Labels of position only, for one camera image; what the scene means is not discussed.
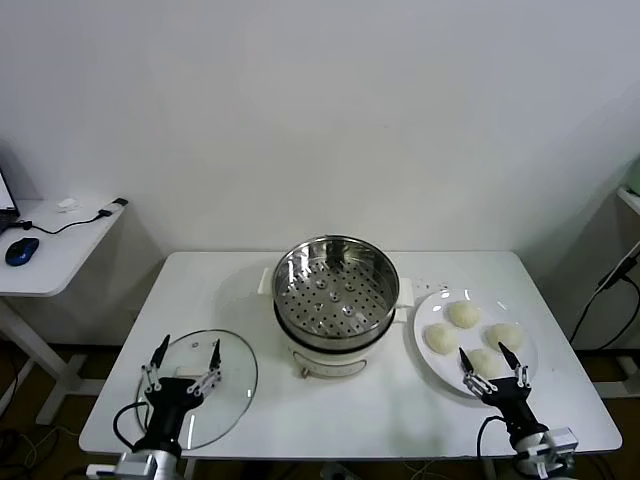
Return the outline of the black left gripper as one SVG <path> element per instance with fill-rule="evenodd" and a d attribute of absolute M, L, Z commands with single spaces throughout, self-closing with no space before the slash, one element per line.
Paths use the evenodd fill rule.
<path fill-rule="evenodd" d="M 205 374 L 195 381 L 175 377 L 159 380 L 159 369 L 169 343 L 167 334 L 151 360 L 141 366 L 141 385 L 152 407 L 144 435 L 145 449 L 180 449 L 179 435 L 185 416 L 201 406 L 201 397 L 207 397 L 222 378 L 220 340 L 217 339 Z"/>

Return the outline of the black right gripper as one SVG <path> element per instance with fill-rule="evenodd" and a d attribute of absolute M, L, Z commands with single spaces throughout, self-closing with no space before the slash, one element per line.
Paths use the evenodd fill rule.
<path fill-rule="evenodd" d="M 474 370 L 465 351 L 459 348 L 463 384 L 486 405 L 501 412 L 511 441 L 521 441 L 525 437 L 548 431 L 548 427 L 537 420 L 527 403 L 531 392 L 529 366 L 522 364 L 504 343 L 499 342 L 498 346 L 512 374 L 488 381 Z"/>

